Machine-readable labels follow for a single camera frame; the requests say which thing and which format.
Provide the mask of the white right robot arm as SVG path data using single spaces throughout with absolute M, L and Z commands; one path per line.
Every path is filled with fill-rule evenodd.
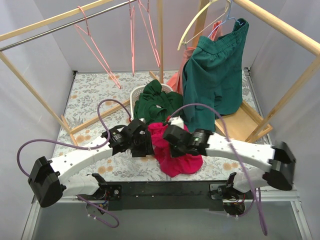
M 190 133 L 177 125 L 169 125 L 162 137 L 175 157 L 186 154 L 219 157 L 253 166 L 252 170 L 230 175 L 226 192 L 232 199 L 266 186 L 281 191 L 293 188 L 296 158 L 283 141 L 276 145 L 255 144 L 227 139 L 204 129 Z

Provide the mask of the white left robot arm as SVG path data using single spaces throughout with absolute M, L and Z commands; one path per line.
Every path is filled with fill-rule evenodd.
M 43 156 L 35 161 L 28 184 L 42 208 L 50 207 L 68 196 L 111 199 L 115 187 L 110 187 L 100 174 L 78 176 L 77 173 L 127 150 L 134 158 L 154 153 L 148 126 L 143 118 L 133 119 L 127 126 L 118 125 L 103 132 L 86 147 L 86 150 L 77 149 L 52 159 Z

